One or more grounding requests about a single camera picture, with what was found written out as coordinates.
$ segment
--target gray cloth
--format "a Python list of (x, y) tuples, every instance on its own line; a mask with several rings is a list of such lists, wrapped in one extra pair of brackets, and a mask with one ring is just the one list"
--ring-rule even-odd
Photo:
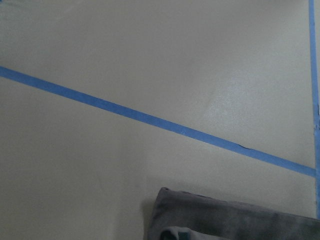
[(161, 188), (154, 204), (148, 240), (206, 239), (192, 236), (194, 232), (230, 240), (320, 240), (320, 221)]

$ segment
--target blue painter's tape strip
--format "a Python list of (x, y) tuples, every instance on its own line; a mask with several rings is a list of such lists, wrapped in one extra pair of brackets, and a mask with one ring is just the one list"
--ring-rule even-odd
[(237, 143), (234, 143), (234, 142), (231, 142), (231, 141), (183, 126), (183, 125), (179, 125), (177, 123), (167, 121), (159, 117), (152, 116), (152, 115), (149, 115), (125, 106), (121, 106), (116, 103), (106, 101), (106, 100), (103, 100), (103, 99), (100, 99), (76, 90), (72, 90), (64, 86), (60, 86), (45, 80), (41, 80), (33, 76), (29, 76), (5, 67), (1, 67), (1, 66), (0, 66), (0, 77), (4, 77), (25, 85), (35, 87), (37, 89), (41, 89), (53, 94), (57, 94), (57, 95), (66, 97), (68, 99), (72, 99), (87, 105), (94, 106), (96, 108), (104, 109), (109, 112), (128, 117), (130, 119), (134, 119), (146, 124), (150, 124), (161, 129), (165, 129), (177, 134), (181, 134), (189, 138), (193, 138), (193, 139), (202, 141), (204, 143), (208, 143), (220, 148), (224, 148), (224, 149), (233, 151), (235, 153), (242, 154), (254, 159), (258, 159), (266, 163), (273, 164), (285, 169), (289, 169), (304, 175), (308, 175), (311, 177), (316, 176), (315, 169), (311, 167), (301, 165), (277, 156), (273, 156), (265, 152), (246, 148)]
[(320, 219), (320, 116), (317, 73), (316, 29), (314, 0), (309, 0), (309, 34), (310, 34), (310, 65), (312, 82), (314, 151), (315, 151), (315, 186), (316, 186), (316, 215)]

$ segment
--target fabric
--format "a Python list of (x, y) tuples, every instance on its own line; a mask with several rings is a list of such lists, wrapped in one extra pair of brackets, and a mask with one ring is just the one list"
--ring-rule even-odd
[(153, 207), (148, 240), (221, 238), (320, 240), (320, 221), (256, 205), (161, 188)]

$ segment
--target diagonal blue tape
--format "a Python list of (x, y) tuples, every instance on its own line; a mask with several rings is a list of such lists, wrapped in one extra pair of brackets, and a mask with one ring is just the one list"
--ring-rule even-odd
[(312, 82), (313, 124), (314, 124), (316, 215), (317, 215), (317, 218), (320, 219), (320, 116), (319, 116), (320, 113), (319, 113), (314, 0), (309, 0), (309, 34), (310, 34), (310, 65), (311, 65), (311, 82)]
[(39, 78), (29, 76), (21, 72), (17, 72), (2, 66), (0, 66), (0, 77), (4, 77), (25, 85), (35, 87), (37, 89), (41, 89), (53, 94), (57, 94), (57, 95), (66, 97), (68, 99), (72, 99), (87, 105), (94, 106), (96, 108), (104, 109), (109, 112), (128, 117), (130, 119), (134, 119), (146, 124), (150, 124), (161, 129), (165, 129), (177, 134), (181, 134), (189, 138), (193, 138), (193, 139), (202, 141), (204, 143), (208, 143), (220, 148), (233, 151), (238, 154), (242, 154), (254, 159), (258, 159), (269, 164), (277, 165), (279, 167), (289, 169), (304, 175), (308, 175), (311, 177), (316, 176), (315, 169), (311, 167), (301, 165), (277, 156), (273, 156), (262, 151), (246, 148), (237, 143), (234, 143), (234, 142), (231, 142), (231, 141), (183, 126), (183, 125), (179, 125), (177, 123), (167, 121), (159, 117), (152, 116), (152, 115), (149, 115), (125, 106), (121, 106), (116, 103), (103, 100), (101, 98), (97, 98), (79, 91), (75, 91), (64, 86), (60, 86), (45, 80), (41, 80)]

